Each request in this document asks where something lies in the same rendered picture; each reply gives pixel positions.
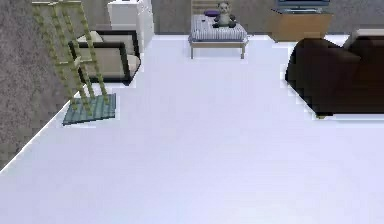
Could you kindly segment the grey teddy bear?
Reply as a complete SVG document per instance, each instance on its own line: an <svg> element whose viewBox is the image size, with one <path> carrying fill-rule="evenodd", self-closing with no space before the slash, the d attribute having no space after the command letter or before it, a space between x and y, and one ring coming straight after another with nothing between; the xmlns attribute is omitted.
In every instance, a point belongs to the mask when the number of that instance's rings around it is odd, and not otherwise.
<svg viewBox="0 0 384 224"><path fill-rule="evenodd" d="M236 17L231 13L230 4L228 2L221 2L218 4L219 15L215 17L213 28L236 26Z"/></svg>

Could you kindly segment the yellow-green ladder shelf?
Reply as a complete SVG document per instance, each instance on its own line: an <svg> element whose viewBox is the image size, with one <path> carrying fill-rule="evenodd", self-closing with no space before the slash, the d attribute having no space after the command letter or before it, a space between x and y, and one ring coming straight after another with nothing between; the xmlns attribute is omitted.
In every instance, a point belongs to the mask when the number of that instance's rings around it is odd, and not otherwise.
<svg viewBox="0 0 384 224"><path fill-rule="evenodd" d="M61 46L67 51L65 61L59 59L54 37L42 16L42 7L50 12L50 23L56 31ZM80 16L85 41L79 42L68 9L74 7ZM96 57L96 42L91 31L81 1L55 0L32 2L32 13L40 27L43 40L47 44L48 55L53 60L56 74L68 94L69 106L62 125L73 125L90 121L114 118L116 115L116 95L108 94Z"/></svg>

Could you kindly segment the white cabinet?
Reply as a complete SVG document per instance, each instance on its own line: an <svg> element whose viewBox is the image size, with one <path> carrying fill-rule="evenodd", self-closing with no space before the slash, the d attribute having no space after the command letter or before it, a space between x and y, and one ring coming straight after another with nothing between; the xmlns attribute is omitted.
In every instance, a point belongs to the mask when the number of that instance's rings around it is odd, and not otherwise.
<svg viewBox="0 0 384 224"><path fill-rule="evenodd" d="M143 53L154 36L151 0L114 0L107 4L113 30L135 30Z"/></svg>

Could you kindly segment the wooden television stand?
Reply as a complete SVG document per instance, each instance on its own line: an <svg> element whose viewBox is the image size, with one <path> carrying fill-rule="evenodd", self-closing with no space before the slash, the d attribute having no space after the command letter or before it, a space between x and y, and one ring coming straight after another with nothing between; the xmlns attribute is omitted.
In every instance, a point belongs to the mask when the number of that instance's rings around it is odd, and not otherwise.
<svg viewBox="0 0 384 224"><path fill-rule="evenodd" d="M266 33L275 42L298 42L304 38L323 38L332 17L333 14L329 12L272 9Z"/></svg>

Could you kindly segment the dark brown sofa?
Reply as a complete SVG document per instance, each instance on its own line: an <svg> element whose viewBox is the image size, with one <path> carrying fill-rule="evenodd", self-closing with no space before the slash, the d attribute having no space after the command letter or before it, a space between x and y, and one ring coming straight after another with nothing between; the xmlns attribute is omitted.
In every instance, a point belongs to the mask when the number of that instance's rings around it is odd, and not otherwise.
<svg viewBox="0 0 384 224"><path fill-rule="evenodd" d="M300 40L285 81L319 119L384 114L384 29L357 29L341 46L321 38Z"/></svg>

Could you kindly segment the grey television set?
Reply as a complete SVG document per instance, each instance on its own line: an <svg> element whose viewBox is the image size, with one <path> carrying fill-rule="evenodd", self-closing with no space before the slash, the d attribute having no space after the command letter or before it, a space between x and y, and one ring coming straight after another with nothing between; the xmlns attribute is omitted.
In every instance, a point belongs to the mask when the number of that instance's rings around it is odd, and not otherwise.
<svg viewBox="0 0 384 224"><path fill-rule="evenodd" d="M326 7L330 0L275 0L279 7L288 7L289 9L317 9Z"/></svg>

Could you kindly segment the striped bed with wooden frame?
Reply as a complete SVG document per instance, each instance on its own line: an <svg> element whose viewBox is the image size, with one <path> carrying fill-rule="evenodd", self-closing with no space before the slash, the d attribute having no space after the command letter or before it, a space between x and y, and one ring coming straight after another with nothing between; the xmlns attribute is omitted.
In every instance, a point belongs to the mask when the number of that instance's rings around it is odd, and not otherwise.
<svg viewBox="0 0 384 224"><path fill-rule="evenodd" d="M205 10L218 10L218 4L228 2L232 13L234 0L191 0L191 29L189 34L190 57L194 58L194 50L198 48L238 48L240 58L245 58L248 44L248 33L236 20L234 28L213 28L215 17L204 15Z"/></svg>

